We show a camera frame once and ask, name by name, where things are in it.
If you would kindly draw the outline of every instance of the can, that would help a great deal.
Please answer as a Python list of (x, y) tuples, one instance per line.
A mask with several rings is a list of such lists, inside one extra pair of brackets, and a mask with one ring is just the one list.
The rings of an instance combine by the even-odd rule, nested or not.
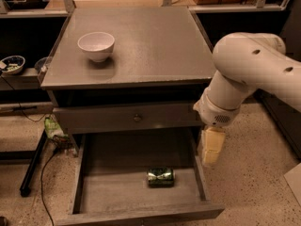
[(147, 178), (151, 187), (174, 186), (175, 171), (170, 168), (152, 168), (148, 170)]

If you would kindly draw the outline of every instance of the bowl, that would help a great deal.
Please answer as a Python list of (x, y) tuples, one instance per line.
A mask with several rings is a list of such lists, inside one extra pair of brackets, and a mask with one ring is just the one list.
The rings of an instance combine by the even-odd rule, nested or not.
[(88, 33), (77, 42), (86, 57), (94, 62), (103, 62), (109, 58), (113, 53), (114, 44), (114, 37), (104, 32)]
[(1, 62), (7, 65), (2, 69), (2, 73), (16, 74), (22, 71), (25, 64), (25, 58), (22, 56), (7, 56), (3, 58)]

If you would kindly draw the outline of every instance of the floor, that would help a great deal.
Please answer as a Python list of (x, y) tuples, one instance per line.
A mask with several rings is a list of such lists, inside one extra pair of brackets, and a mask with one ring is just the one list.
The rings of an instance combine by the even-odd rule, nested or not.
[[(33, 150), (40, 139), (43, 119), (32, 122), (19, 113), (0, 114), (0, 151)], [(28, 116), (38, 120), (43, 114)], [(19, 188), (28, 164), (0, 164), (0, 215), (9, 225), (52, 225), (40, 195), (41, 169), (52, 149), (45, 145), (26, 198)], [(283, 177), (299, 162), (264, 107), (248, 99), (227, 127), (218, 162), (204, 168), (212, 201), (224, 203), (225, 211), (216, 219), (168, 225), (301, 225), (301, 207)], [(68, 215), (76, 163), (72, 153), (59, 152), (44, 172), (44, 200), (54, 221)]]

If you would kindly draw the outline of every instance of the drawer handle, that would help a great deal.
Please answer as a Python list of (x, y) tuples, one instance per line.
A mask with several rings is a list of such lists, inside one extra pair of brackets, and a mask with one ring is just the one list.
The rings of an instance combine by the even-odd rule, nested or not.
[(140, 121), (142, 121), (142, 117), (139, 114), (135, 114), (134, 115), (134, 121), (135, 122), (140, 122)]

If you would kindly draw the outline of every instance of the black cable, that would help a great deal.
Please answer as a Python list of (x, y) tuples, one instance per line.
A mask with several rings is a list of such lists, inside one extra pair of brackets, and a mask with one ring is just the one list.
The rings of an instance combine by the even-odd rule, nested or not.
[(58, 151), (58, 148), (57, 148), (57, 146), (56, 146), (56, 148), (55, 148), (53, 154), (49, 157), (49, 159), (48, 159), (47, 162), (45, 163), (44, 167), (43, 167), (42, 170), (41, 170), (41, 174), (40, 174), (40, 196), (41, 196), (41, 201), (43, 202), (44, 208), (45, 208), (45, 210), (46, 210), (46, 212), (47, 212), (47, 215), (48, 215), (49, 219), (51, 220), (51, 223), (52, 223), (53, 226), (55, 226), (54, 220), (53, 220), (53, 218), (52, 218), (52, 216), (51, 216), (51, 214), (50, 214), (50, 212), (49, 212), (49, 210), (48, 210), (48, 208), (47, 208), (47, 205), (46, 205), (46, 203), (45, 203), (45, 200), (44, 200), (43, 174), (44, 174), (44, 170), (46, 169), (46, 166), (47, 166), (48, 163), (54, 158), (54, 156), (55, 156), (55, 154), (57, 153), (57, 151)]
[[(9, 87), (12, 88), (12, 90), (16, 90), (16, 89), (8, 82), (8, 80), (6, 80), (6, 79), (2, 76), (2, 74), (0, 74), (0, 77), (8, 84)], [(32, 121), (32, 122), (39, 122), (40, 120), (42, 120), (42, 119), (46, 116), (46, 114), (44, 114), (44, 115), (43, 115), (41, 118), (39, 118), (38, 120), (33, 120), (33, 119), (29, 118), (29, 117), (25, 114), (25, 112), (23, 111), (23, 109), (22, 109), (22, 107), (21, 107), (21, 103), (20, 103), (20, 102), (17, 102), (17, 103), (18, 103), (18, 105), (19, 105), (19, 108), (20, 108), (22, 114), (23, 114), (26, 118), (28, 118), (30, 121)]]

